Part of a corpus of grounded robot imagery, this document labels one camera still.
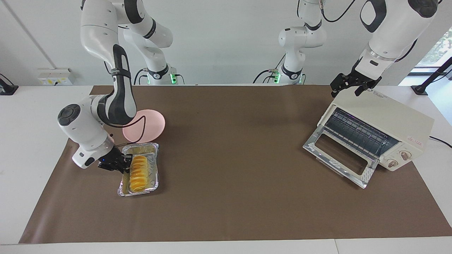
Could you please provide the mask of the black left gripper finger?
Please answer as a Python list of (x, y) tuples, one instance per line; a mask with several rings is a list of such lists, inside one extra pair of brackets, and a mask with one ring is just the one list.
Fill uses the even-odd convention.
[(370, 81), (363, 81), (359, 80), (357, 82), (357, 89), (355, 90), (355, 95), (358, 97), (360, 96), (364, 91), (368, 89), (374, 89), (376, 85), (380, 82), (381, 78), (377, 80), (370, 80)]
[(331, 96), (335, 98), (340, 91), (348, 89), (353, 84), (353, 76), (339, 73), (330, 83), (332, 89)]

